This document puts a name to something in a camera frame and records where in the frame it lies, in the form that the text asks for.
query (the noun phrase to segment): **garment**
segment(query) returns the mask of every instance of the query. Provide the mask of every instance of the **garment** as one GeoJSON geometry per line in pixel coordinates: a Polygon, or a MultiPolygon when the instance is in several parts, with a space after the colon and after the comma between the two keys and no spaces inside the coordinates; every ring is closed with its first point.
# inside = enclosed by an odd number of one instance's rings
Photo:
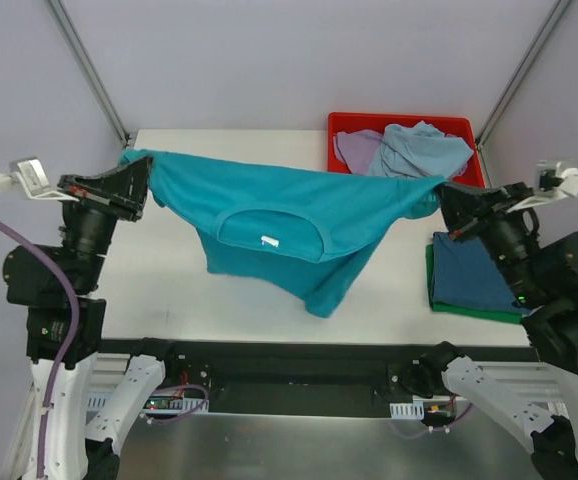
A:
{"type": "Polygon", "coordinates": [[[382,133],[373,130],[338,132],[333,139],[336,158],[347,164],[351,173],[364,175],[382,141],[382,133]]]}
{"type": "Polygon", "coordinates": [[[154,159],[149,187],[156,202],[196,227],[209,272],[272,282],[321,317],[342,301],[397,218],[436,210],[432,189],[444,181],[312,172],[149,150],[125,150],[120,162],[146,155],[154,159]]]}
{"type": "Polygon", "coordinates": [[[376,177],[453,178],[473,155],[459,137],[446,136],[433,125],[419,122],[413,128],[389,125],[367,169],[376,177]]]}
{"type": "Polygon", "coordinates": [[[496,310],[477,310],[474,308],[457,307],[447,303],[433,300],[433,245],[427,245],[425,249],[425,261],[427,263],[427,294],[429,307],[437,313],[452,313],[454,315],[464,315],[466,317],[482,318],[484,320],[494,320],[497,322],[513,323],[519,325],[522,320],[521,313],[498,312],[496,310]]]}
{"type": "Polygon", "coordinates": [[[454,242],[446,233],[433,235],[433,301],[478,310],[523,314],[480,239],[454,242]]]}

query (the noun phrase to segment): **teal shirt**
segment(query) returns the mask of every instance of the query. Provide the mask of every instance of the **teal shirt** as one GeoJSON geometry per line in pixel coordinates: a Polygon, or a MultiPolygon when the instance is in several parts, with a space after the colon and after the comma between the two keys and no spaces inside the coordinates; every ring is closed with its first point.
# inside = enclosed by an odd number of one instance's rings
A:
{"type": "Polygon", "coordinates": [[[152,150],[156,202],[193,225],[207,270],[269,281],[328,317],[400,217],[438,208],[442,177],[377,178],[152,150]]]}

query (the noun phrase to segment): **red plastic basket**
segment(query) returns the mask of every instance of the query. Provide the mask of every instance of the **red plastic basket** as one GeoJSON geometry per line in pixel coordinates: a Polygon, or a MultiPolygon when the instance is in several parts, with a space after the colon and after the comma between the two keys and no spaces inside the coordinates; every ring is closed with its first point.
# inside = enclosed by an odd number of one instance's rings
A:
{"type": "Polygon", "coordinates": [[[421,120],[433,125],[445,134],[461,137],[467,145],[474,151],[473,156],[467,163],[467,170],[452,181],[463,185],[474,185],[484,187],[485,182],[482,176],[480,160],[476,153],[476,142],[473,138],[471,124],[466,118],[455,117],[430,117],[425,115],[391,115],[381,113],[344,113],[334,112],[329,114],[329,158],[327,170],[329,172],[351,173],[347,165],[336,158],[333,148],[333,138],[338,132],[353,133],[360,130],[375,130],[383,133],[385,127],[392,123],[397,123],[403,127],[413,127],[421,120]]]}

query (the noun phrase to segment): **stack of folded clothes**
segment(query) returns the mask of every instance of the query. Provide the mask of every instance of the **stack of folded clothes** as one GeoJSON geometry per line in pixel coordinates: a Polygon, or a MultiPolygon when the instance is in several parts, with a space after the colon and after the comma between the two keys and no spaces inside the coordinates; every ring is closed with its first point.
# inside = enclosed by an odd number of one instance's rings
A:
{"type": "Polygon", "coordinates": [[[373,130],[339,132],[334,137],[336,158],[351,173],[372,177],[420,178],[461,175],[473,150],[460,137],[445,135],[433,125],[388,125],[384,135],[373,130]]]}
{"type": "Polygon", "coordinates": [[[519,324],[529,310],[515,298],[479,239],[464,243],[436,232],[427,246],[427,289],[434,312],[519,324]]]}

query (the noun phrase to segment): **gray floor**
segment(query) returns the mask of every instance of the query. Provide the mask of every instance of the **gray floor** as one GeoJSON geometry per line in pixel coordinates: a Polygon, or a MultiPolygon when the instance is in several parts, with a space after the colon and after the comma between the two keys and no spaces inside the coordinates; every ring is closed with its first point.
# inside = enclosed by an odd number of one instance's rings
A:
{"type": "MultiPolygon", "coordinates": [[[[407,441],[388,420],[196,415],[138,420],[120,479],[538,480],[527,453],[475,412],[449,435],[407,441]]],[[[403,433],[419,430],[399,423],[403,433]]]]}

